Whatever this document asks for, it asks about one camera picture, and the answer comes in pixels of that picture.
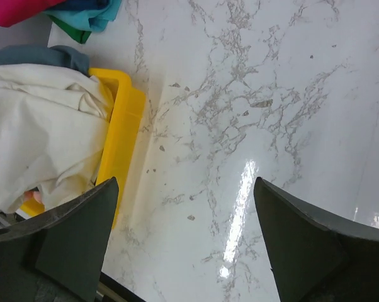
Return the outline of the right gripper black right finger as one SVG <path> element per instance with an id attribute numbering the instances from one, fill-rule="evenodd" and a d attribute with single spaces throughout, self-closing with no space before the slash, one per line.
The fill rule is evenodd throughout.
<path id="1" fill-rule="evenodd" d="M 379 301 L 379 229 L 298 199 L 261 177 L 258 220 L 281 301 Z"/>

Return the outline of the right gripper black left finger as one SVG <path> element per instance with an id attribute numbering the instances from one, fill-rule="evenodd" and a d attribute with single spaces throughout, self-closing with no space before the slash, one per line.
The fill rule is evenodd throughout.
<path id="1" fill-rule="evenodd" d="M 0 228 L 0 301 L 94 301 L 118 192 L 112 177 Z"/>

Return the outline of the cream white t shirt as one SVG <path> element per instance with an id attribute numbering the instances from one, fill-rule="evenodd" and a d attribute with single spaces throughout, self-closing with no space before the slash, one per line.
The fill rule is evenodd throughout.
<path id="1" fill-rule="evenodd" d="M 93 186 L 114 101 L 97 77 L 49 65 L 0 65 L 0 210 L 37 189 L 46 209 Z"/>

